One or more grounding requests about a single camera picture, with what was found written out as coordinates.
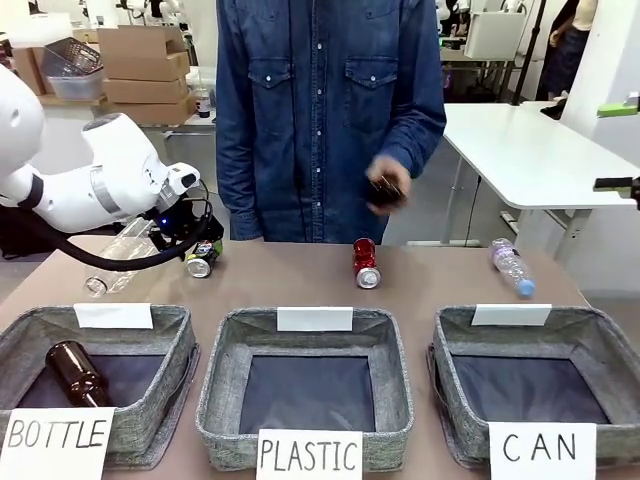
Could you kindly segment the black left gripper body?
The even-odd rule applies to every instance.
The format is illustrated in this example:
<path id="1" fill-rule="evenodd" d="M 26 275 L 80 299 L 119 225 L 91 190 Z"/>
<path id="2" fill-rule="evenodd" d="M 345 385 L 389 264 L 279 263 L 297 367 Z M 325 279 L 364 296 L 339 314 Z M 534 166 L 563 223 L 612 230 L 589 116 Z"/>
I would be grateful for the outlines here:
<path id="1" fill-rule="evenodd" d="M 215 243 L 224 236 L 224 227 L 206 198 L 180 198 L 164 212 L 153 213 L 148 238 L 160 253 L 185 256 L 198 242 Z"/>

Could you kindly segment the person's left hand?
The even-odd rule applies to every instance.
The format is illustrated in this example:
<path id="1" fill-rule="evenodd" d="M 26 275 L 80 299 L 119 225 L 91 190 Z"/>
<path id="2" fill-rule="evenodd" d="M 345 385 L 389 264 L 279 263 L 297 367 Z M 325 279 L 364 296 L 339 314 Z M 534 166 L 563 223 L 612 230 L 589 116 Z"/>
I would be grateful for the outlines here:
<path id="1" fill-rule="evenodd" d="M 388 155 L 378 155 L 367 169 L 366 175 L 373 183 L 380 183 L 383 178 L 386 178 L 400 192 L 400 197 L 395 202 L 381 206 L 369 204 L 370 210 L 376 215 L 389 215 L 407 203 L 412 179 L 410 172 L 399 161 Z"/>

